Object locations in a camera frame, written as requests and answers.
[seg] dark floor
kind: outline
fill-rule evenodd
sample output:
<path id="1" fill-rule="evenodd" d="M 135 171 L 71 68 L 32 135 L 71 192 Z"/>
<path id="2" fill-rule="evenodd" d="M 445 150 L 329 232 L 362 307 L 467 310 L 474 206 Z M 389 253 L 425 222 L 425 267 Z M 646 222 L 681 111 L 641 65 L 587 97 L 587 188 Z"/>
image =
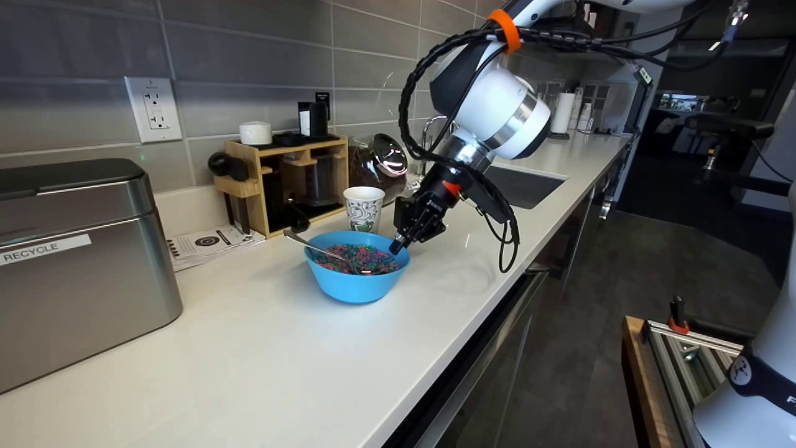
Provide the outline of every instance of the dark floor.
<path id="1" fill-rule="evenodd" d="M 564 293 L 551 282 L 536 303 L 500 445 L 638 445 L 623 318 L 665 320 L 680 293 L 690 316 L 755 333 L 777 298 L 788 222 L 736 213 L 727 188 L 695 181 L 700 166 L 684 160 L 638 166 L 625 209 L 582 251 Z"/>

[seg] kitchen counter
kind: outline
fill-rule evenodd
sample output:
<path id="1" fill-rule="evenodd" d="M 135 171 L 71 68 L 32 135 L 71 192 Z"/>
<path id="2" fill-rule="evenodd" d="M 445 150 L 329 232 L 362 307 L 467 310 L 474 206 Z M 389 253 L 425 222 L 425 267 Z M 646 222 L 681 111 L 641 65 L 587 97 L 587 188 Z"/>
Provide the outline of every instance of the kitchen counter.
<path id="1" fill-rule="evenodd" d="M 522 161 L 500 161 L 564 178 L 536 209 L 518 209 L 522 246 L 508 274 L 470 201 L 449 213 L 442 236 L 411 249 L 399 287 L 372 307 L 329 300 L 288 239 L 182 272 L 185 314 L 175 324 L 0 396 L 0 441 L 381 445 L 625 141 L 547 139 Z M 344 223 L 332 216 L 308 233 Z"/>

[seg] wall outlet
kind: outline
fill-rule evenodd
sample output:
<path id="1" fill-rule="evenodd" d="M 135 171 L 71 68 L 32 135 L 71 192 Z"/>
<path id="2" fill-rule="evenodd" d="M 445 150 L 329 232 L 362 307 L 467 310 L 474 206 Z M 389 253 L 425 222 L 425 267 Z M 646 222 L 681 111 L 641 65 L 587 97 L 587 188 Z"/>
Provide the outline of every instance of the wall outlet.
<path id="1" fill-rule="evenodd" d="M 177 101 L 166 78 L 124 78 L 141 141 L 182 139 Z"/>

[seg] appliance label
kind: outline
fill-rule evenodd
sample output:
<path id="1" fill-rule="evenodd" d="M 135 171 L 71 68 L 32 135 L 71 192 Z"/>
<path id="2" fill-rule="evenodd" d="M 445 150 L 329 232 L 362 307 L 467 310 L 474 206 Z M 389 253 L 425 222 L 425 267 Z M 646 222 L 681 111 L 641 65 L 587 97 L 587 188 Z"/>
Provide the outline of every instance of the appliance label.
<path id="1" fill-rule="evenodd" d="M 93 246 L 93 239 L 87 233 L 78 233 L 78 236 L 56 239 L 56 242 L 46 242 L 46 243 L 34 243 L 34 246 L 0 251 L 0 267 L 23 263 L 29 258 L 42 258 L 42 257 L 53 257 L 59 251 L 72 251 L 78 246 Z"/>

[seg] wooden organizer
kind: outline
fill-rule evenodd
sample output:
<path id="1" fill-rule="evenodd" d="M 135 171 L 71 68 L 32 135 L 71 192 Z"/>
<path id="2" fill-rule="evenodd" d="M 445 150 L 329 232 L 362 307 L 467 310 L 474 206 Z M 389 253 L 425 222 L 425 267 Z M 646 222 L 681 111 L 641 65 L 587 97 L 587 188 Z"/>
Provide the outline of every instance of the wooden organizer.
<path id="1" fill-rule="evenodd" d="M 301 147 L 247 147 L 240 139 L 224 145 L 224 152 L 235 160 L 241 160 L 250 166 L 250 178 L 236 181 L 232 176 L 214 176 L 220 192 L 230 198 L 240 198 L 247 206 L 250 227 L 263 236 L 278 233 L 284 227 L 275 227 L 275 216 L 268 211 L 282 211 L 284 188 L 301 185 L 301 178 L 288 176 L 318 165 L 318 157 L 333 160 L 332 171 L 332 195 L 335 196 L 333 209 L 322 213 L 308 213 L 308 219 L 327 216 L 338 211 L 344 203 L 344 188 L 348 187 L 348 139 L 335 137 L 327 141 L 311 141 Z"/>

